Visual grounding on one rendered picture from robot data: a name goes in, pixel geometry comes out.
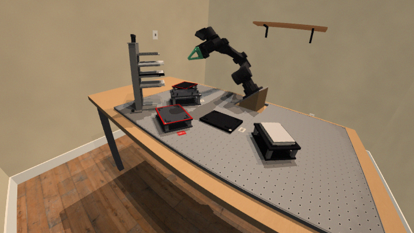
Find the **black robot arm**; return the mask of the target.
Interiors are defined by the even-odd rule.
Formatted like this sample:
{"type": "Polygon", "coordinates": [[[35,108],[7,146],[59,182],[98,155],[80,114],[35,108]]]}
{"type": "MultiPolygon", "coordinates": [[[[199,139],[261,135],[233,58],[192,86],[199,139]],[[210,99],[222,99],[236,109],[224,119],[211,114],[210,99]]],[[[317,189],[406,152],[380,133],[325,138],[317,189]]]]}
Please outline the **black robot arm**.
{"type": "Polygon", "coordinates": [[[257,92],[258,90],[262,89],[263,87],[258,87],[255,84],[251,77],[253,76],[249,67],[249,61],[247,60],[247,55],[242,52],[237,52],[229,45],[229,41],[226,38],[220,38],[218,34],[215,33],[212,27],[202,28],[195,33],[195,36],[201,39],[202,41],[206,40],[205,42],[201,43],[200,45],[205,45],[206,49],[210,49],[214,47],[219,53],[227,54],[233,58],[235,64],[241,64],[239,70],[231,74],[232,79],[234,82],[239,85],[243,84],[245,96],[243,99],[249,97],[253,93],[257,92]],[[239,80],[238,80],[239,79],[239,80]]]}

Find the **grey slotted rack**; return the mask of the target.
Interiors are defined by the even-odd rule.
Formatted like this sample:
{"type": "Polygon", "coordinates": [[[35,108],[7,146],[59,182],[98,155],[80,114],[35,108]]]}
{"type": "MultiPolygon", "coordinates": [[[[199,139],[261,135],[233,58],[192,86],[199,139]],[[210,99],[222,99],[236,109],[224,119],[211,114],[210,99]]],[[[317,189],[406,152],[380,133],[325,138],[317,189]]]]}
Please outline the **grey slotted rack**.
{"type": "Polygon", "coordinates": [[[131,68],[131,78],[133,83],[133,92],[134,100],[136,104],[136,110],[155,110],[157,107],[162,107],[161,99],[146,99],[143,98],[143,88],[156,88],[160,87],[159,85],[155,86],[145,86],[141,87],[141,78],[147,77],[161,77],[159,75],[154,76],[139,76],[141,71],[140,67],[148,66],[160,66],[160,65],[138,65],[141,55],[160,55],[158,52],[139,52],[138,43],[130,43],[129,45],[129,58],[130,58],[130,68],[131,68]],[[147,53],[147,54],[146,54],[147,53]]]}

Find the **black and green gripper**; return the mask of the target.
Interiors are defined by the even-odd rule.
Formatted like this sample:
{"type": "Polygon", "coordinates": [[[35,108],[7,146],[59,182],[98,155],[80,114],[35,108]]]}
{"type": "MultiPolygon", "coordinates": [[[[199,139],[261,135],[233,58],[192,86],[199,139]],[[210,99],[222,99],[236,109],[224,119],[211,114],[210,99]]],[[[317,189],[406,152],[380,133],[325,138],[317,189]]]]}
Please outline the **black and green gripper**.
{"type": "Polygon", "coordinates": [[[195,59],[206,59],[207,57],[209,57],[210,55],[210,53],[211,52],[213,52],[213,51],[215,51],[216,49],[214,48],[214,47],[212,47],[212,48],[210,48],[210,49],[206,49],[206,47],[205,47],[205,45],[197,45],[196,47],[195,47],[195,49],[192,51],[192,53],[188,56],[188,60],[195,60],[195,59]],[[191,58],[191,56],[195,53],[195,52],[197,52],[197,54],[198,54],[198,57],[194,57],[194,58],[191,58]]]}

